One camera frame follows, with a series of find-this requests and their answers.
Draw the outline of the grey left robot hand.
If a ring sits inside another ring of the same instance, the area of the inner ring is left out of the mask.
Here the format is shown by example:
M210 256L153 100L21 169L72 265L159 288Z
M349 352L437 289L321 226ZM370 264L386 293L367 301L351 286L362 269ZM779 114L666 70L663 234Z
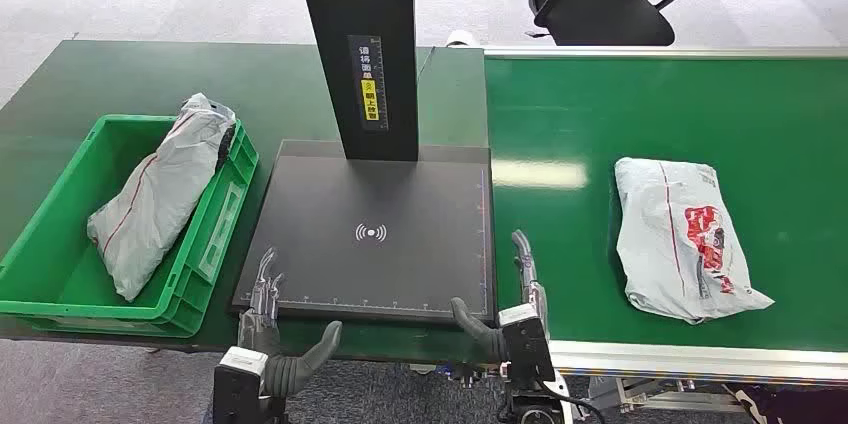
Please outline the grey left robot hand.
M241 313L238 345L267 356L263 371L263 393L287 398L299 393L315 372L336 352L343 323L330 322L321 339L300 357L282 354L278 328L278 298L284 275L273 270L277 249L262 255L247 310Z

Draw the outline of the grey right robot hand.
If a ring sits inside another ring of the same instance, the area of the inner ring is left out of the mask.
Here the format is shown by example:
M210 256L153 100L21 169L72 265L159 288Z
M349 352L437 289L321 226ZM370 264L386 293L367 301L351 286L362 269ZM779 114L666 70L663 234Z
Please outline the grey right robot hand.
M511 241L520 274L521 303L500 311L496 328L474 317L459 297L450 300L450 307L459 327L493 358L543 367L551 363L546 291L538 278L528 237L516 229Z

